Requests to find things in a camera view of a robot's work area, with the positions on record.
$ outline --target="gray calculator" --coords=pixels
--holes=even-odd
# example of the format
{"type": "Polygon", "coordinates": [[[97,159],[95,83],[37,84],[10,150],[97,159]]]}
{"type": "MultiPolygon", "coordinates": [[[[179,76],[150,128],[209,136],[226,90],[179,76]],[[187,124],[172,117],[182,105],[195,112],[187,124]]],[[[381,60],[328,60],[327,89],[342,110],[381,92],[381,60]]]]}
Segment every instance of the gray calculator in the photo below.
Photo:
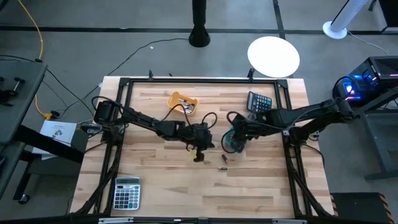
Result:
{"type": "Polygon", "coordinates": [[[117,177],[114,190],[115,210],[138,210],[141,197],[139,177],[117,177]]]}

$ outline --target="white paper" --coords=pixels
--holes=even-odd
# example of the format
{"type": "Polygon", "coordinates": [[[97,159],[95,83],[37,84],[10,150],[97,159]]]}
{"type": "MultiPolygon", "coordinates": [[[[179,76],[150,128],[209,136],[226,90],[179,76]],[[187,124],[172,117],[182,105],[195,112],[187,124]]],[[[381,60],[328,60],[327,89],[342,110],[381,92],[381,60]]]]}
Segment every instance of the white paper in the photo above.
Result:
{"type": "MultiPolygon", "coordinates": [[[[40,134],[58,140],[60,143],[70,146],[73,135],[76,130],[76,123],[66,123],[58,121],[44,121],[40,134]]],[[[36,147],[33,148],[32,153],[41,154],[42,160],[50,159],[55,157],[55,155],[49,152],[43,151],[36,147]]]]}

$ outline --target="yellow cable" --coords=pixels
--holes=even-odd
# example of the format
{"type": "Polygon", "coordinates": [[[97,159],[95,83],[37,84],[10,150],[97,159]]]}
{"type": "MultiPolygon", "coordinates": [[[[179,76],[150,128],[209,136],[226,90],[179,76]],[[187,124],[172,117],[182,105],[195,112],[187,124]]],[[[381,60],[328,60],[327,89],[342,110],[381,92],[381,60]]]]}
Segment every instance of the yellow cable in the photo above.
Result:
{"type": "Polygon", "coordinates": [[[40,37],[40,43],[41,43],[41,47],[40,47],[40,55],[39,55],[39,59],[42,59],[43,56],[43,48],[44,48],[44,42],[43,42],[43,37],[42,37],[42,33],[40,32],[39,27],[36,24],[36,21],[33,19],[33,17],[30,15],[29,11],[27,10],[27,8],[25,7],[25,5],[22,3],[21,0],[18,0],[19,4],[22,6],[22,8],[24,8],[26,14],[29,16],[29,18],[31,19],[31,21],[33,22],[33,24],[35,25],[36,29],[37,29],[37,33],[39,33],[39,37],[40,37]]]}
{"type": "MultiPolygon", "coordinates": [[[[29,13],[29,11],[27,10],[27,8],[25,7],[24,3],[22,3],[21,0],[18,0],[19,4],[22,6],[22,8],[25,10],[26,14],[29,16],[29,18],[31,19],[31,21],[33,22],[33,24],[35,25],[36,29],[37,29],[37,33],[39,34],[40,37],[40,55],[39,55],[39,59],[42,59],[43,56],[43,49],[44,49],[44,41],[43,41],[43,37],[42,37],[42,33],[40,32],[39,27],[36,24],[36,21],[33,19],[33,17],[31,16],[31,14],[29,13]]],[[[39,105],[37,104],[37,94],[35,95],[35,105],[36,105],[36,109],[37,111],[45,118],[45,119],[51,119],[52,114],[51,113],[43,113],[40,108],[39,105]]]]}
{"type": "Polygon", "coordinates": [[[37,95],[35,95],[35,104],[36,104],[37,111],[38,111],[41,115],[45,116],[45,113],[43,113],[43,112],[39,109],[39,106],[37,105],[37,95]]]}

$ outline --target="calculator display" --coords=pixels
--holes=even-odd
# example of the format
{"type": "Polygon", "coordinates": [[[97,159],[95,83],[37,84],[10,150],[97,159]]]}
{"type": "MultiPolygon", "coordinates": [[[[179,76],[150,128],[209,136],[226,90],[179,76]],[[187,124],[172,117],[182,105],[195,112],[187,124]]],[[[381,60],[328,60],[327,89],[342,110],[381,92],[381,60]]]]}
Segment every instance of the calculator display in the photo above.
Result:
{"type": "Polygon", "coordinates": [[[118,179],[117,184],[139,184],[139,179],[118,179]]]}

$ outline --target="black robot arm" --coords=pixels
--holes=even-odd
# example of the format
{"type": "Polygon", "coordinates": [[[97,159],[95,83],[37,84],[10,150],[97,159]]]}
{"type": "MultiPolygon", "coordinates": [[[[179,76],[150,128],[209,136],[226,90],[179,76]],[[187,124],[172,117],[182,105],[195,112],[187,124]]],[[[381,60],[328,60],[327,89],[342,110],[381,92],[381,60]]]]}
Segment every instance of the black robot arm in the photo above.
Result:
{"type": "Polygon", "coordinates": [[[195,162],[201,162],[205,156],[202,151],[209,147],[214,147],[211,142],[212,135],[205,122],[200,124],[185,125],[184,121],[159,121],[150,116],[137,112],[132,108],[125,108],[116,102],[105,100],[98,103],[94,121],[102,125],[103,129],[109,133],[108,140],[117,141],[119,133],[128,123],[135,124],[142,128],[154,131],[159,137],[167,141],[181,141],[192,149],[196,149],[195,162]],[[123,109],[122,116],[113,119],[115,110],[123,109]]]}
{"type": "Polygon", "coordinates": [[[329,124],[346,123],[354,119],[353,112],[346,100],[326,100],[322,103],[297,108],[295,110],[273,109],[256,113],[254,119],[247,119],[237,112],[227,114],[228,121],[233,125],[231,135],[233,148],[243,149],[247,140],[259,136],[269,136],[282,131],[289,132],[293,144],[306,141],[312,133],[323,131],[329,124]],[[236,114],[231,121],[229,116],[236,114]],[[313,119],[301,127],[294,124],[299,121],[313,119]]]}

